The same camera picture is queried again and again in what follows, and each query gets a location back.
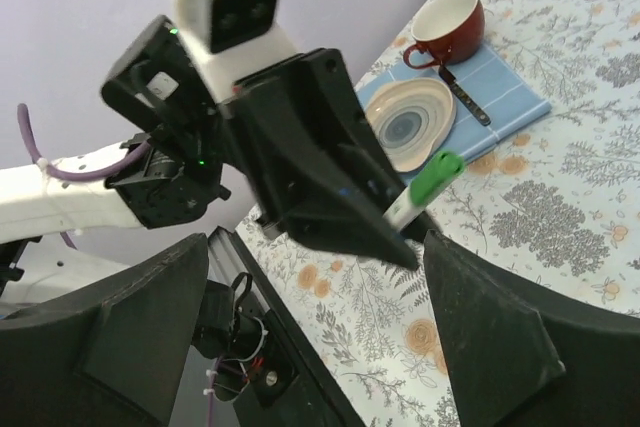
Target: mug rim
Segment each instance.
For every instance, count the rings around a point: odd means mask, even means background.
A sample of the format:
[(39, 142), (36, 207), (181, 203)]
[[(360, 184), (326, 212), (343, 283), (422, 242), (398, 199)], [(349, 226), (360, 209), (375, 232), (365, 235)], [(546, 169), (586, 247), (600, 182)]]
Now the mug rim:
[(418, 36), (415, 34), (416, 23), (418, 22), (420, 17), (425, 14), (425, 12), (427, 12), (429, 9), (432, 9), (434, 7), (434, 4), (442, 2), (442, 1), (444, 1), (444, 0), (432, 0), (432, 1), (427, 2), (426, 4), (424, 4), (422, 7), (420, 7), (420, 10), (418, 10), (418, 12), (416, 13), (416, 15), (414, 17), (413, 24), (411, 25), (411, 37), (413, 37), (413, 40), (415, 40), (418, 43), (419, 42), (433, 42), (434, 40), (441, 39), (441, 38), (446, 37), (447, 35), (451, 34), (452, 32), (455, 32), (462, 24), (464, 24), (467, 20), (469, 20), (469, 17), (471, 17), (473, 12), (478, 7), (478, 3), (480, 2), (480, 0), (475, 0), (475, 2), (473, 3), (473, 8), (469, 12), (469, 14), (463, 20), (461, 20), (454, 28), (450, 29), (448, 32), (446, 32), (446, 33), (444, 33), (442, 35), (439, 35), (438, 37), (418, 38)]

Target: green marker cap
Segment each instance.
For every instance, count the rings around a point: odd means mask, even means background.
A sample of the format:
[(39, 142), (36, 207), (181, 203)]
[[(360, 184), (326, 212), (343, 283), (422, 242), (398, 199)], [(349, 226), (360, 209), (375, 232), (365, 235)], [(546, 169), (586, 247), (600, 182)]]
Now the green marker cap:
[(415, 206), (429, 205), (453, 180), (464, 172), (464, 159), (453, 152), (438, 152), (409, 185)]

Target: saucer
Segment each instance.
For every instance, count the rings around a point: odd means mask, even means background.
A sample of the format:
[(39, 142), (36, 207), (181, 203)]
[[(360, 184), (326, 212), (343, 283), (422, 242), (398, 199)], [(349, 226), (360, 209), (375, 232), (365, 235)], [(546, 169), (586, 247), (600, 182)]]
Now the saucer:
[(394, 169), (412, 172), (447, 138), (456, 107), (445, 83), (418, 78), (380, 87), (365, 115)]

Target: table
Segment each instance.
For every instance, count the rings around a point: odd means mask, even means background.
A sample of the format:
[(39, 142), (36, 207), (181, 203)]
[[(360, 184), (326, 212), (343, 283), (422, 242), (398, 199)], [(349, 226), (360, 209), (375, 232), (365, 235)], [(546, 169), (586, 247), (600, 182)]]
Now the table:
[[(640, 0), (482, 1), (487, 39), (553, 110), (429, 211), (491, 262), (640, 317)], [(410, 25), (359, 86), (400, 59)], [(270, 243), (258, 215), (241, 237), (365, 424), (459, 425), (424, 274)]]

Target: blue cloth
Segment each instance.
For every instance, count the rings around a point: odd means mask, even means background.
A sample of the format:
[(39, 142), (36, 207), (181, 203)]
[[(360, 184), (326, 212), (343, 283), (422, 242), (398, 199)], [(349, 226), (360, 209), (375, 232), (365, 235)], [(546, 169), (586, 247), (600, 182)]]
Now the blue cloth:
[[(502, 139), (526, 127), (551, 110), (551, 104), (535, 94), (486, 43), (471, 59), (447, 68), (456, 76), (458, 85), (491, 118), (490, 125), (486, 127), (480, 125), (454, 96), (456, 119), (451, 132), (438, 150), (455, 152), (467, 162), (490, 152)], [(411, 80), (418, 77), (440, 79), (435, 69), (414, 70), (407, 67), (401, 60), (364, 85), (358, 91), (358, 98), (366, 110), (375, 92), (384, 84), (394, 80)], [(403, 177), (405, 180), (411, 180), (413, 175), (407, 174)]]

